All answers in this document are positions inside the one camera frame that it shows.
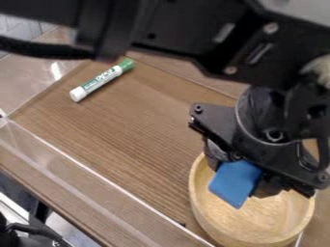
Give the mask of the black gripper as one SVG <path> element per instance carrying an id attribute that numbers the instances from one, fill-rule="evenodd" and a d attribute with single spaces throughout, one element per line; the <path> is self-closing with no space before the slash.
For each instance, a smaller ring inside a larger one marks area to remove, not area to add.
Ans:
<path id="1" fill-rule="evenodd" d="M 330 90 L 300 84 L 288 91 L 249 87 L 233 107 L 197 102 L 189 127 L 216 172 L 224 162 L 249 161 L 249 197 L 294 191 L 304 198 L 330 187 Z"/>

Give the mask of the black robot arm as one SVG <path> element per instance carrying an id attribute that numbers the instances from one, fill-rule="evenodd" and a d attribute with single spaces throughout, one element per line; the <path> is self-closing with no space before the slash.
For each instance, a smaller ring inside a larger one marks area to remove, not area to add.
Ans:
<path id="1" fill-rule="evenodd" d="M 0 38 L 0 50 L 94 61 L 140 51 L 245 84 L 235 106 L 191 107 L 215 195 L 330 186 L 330 0 L 0 0 L 0 14 L 74 32 L 66 45 Z"/>

